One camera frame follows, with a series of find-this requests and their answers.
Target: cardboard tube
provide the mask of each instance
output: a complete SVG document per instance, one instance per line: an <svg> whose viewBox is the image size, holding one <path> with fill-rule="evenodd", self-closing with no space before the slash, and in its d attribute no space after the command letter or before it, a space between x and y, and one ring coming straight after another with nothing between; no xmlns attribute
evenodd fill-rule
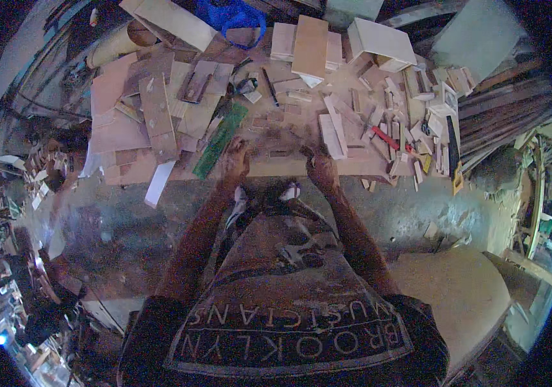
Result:
<svg viewBox="0 0 552 387"><path fill-rule="evenodd" d="M86 57L86 65L90 69L94 69L117 59L119 55L153 46L156 40L156 36L145 26L138 20L133 20L99 42L96 48Z"/></svg>

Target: red tool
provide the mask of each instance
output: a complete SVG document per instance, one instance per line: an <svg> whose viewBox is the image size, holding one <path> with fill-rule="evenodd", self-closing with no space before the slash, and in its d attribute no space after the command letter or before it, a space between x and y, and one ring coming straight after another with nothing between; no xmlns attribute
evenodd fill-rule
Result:
<svg viewBox="0 0 552 387"><path fill-rule="evenodd" d="M381 129L378 126L373 126L373 132L375 132L381 140L388 143L388 145L394 148L395 150L398 151L400 149L400 144L397 143L396 140L390 137L389 135L381 132ZM407 151L408 153L411 153L413 152L413 147L410 144L405 144L404 150Z"/></svg>

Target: person's left hand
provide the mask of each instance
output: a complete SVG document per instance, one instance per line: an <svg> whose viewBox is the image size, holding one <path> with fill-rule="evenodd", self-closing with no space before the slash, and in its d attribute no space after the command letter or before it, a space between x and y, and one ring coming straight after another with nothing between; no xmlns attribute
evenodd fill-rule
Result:
<svg viewBox="0 0 552 387"><path fill-rule="evenodd" d="M219 185L225 190L234 192L246 180L250 171L247 150L248 142L236 135L222 153Z"/></svg>

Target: forearm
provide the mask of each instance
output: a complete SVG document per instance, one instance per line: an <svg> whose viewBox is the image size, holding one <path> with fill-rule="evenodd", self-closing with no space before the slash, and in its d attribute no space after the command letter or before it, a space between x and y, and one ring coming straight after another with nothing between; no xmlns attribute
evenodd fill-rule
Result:
<svg viewBox="0 0 552 387"><path fill-rule="evenodd" d="M389 274L384 254L349 204L342 188L325 198L332 207L338 235L343 243L344 257L353 270L381 294L399 293Z"/></svg>
<svg viewBox="0 0 552 387"><path fill-rule="evenodd" d="M207 265L218 225L231 200L229 190L218 186L188 226L156 295L188 300L195 294Z"/></svg>

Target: blue plastic bag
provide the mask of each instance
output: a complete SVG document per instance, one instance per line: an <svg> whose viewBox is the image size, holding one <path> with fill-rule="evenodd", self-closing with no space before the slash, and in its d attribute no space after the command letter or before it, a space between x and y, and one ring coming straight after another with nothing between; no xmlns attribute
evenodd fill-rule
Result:
<svg viewBox="0 0 552 387"><path fill-rule="evenodd" d="M255 47L263 39L267 28L265 14L245 4L243 0L198 0L194 14L211 27L219 30L228 42L243 50ZM226 30L229 28L246 27L261 27L261 32L252 45L237 44L226 37Z"/></svg>

